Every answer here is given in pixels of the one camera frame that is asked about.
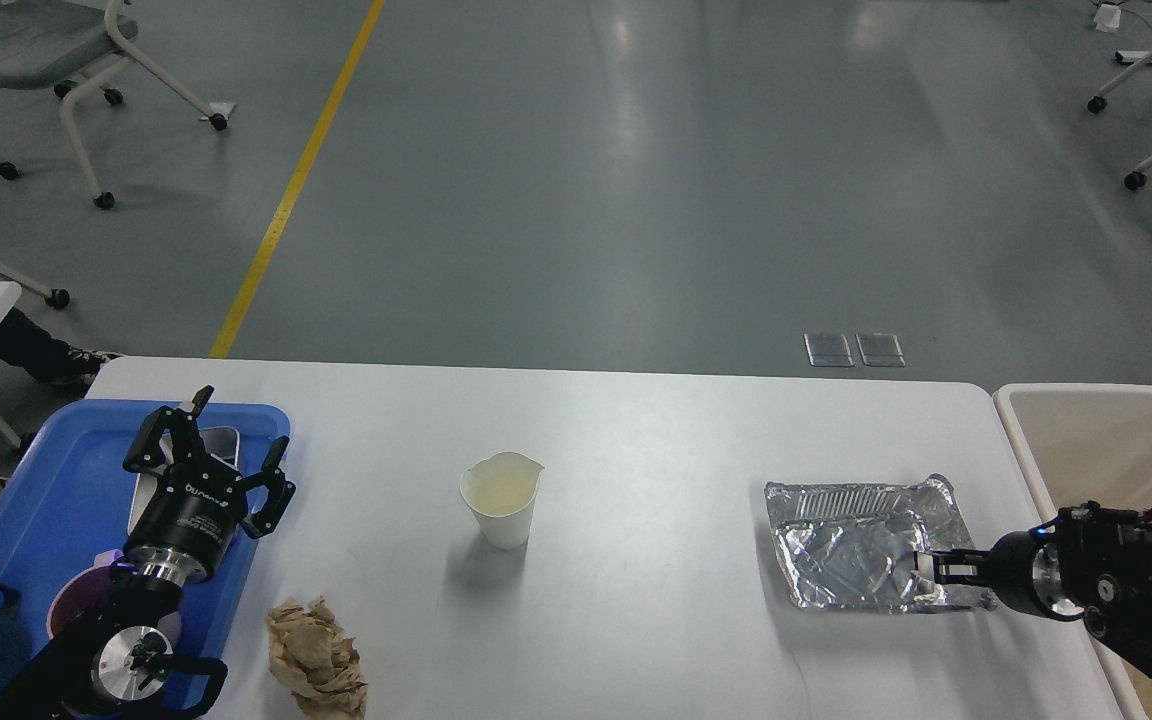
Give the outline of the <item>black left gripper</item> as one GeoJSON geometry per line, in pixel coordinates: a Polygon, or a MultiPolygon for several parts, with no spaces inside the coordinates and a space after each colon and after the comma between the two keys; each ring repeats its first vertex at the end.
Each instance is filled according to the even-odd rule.
{"type": "Polygon", "coordinates": [[[175,585],[211,579],[237,524],[253,541],[270,536],[296,493],[282,469],[289,435],[276,437],[259,471],[248,477],[229,462],[179,462],[206,455],[197,420],[214,391],[204,386],[183,404],[157,407],[124,456],[123,469],[138,475],[123,555],[145,577],[175,585]],[[265,488],[265,500],[241,520],[252,488],[265,488]]]}

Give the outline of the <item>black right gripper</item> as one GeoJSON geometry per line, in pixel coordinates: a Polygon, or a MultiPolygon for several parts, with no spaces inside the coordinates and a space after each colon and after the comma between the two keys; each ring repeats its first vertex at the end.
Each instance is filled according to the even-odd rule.
{"type": "Polygon", "coordinates": [[[938,585],[988,585],[1011,611],[1075,623],[1085,614],[1068,588],[1079,551],[1082,541],[1070,533],[1016,530],[990,551],[922,552],[915,574],[938,585]]]}

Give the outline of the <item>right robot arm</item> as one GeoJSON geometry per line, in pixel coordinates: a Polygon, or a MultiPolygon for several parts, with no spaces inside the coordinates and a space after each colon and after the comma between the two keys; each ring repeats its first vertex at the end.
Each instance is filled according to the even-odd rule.
{"type": "Polygon", "coordinates": [[[1152,680],[1152,505],[1142,511],[1087,501],[988,550],[934,550],[916,574],[986,588],[1011,611],[1079,621],[1093,639],[1152,680]]]}

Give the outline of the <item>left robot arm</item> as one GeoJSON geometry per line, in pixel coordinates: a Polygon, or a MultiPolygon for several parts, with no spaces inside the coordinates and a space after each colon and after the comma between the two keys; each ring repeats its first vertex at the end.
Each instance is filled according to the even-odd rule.
{"type": "Polygon", "coordinates": [[[6,683],[0,719],[195,719],[215,705],[227,665],[180,651],[162,620],[189,584],[215,577],[238,533],[273,533],[296,487],[282,470],[287,435],[271,438],[253,473],[210,450],[198,419],[211,396],[202,387],[141,424],[122,464],[134,486],[109,583],[6,683]]]}

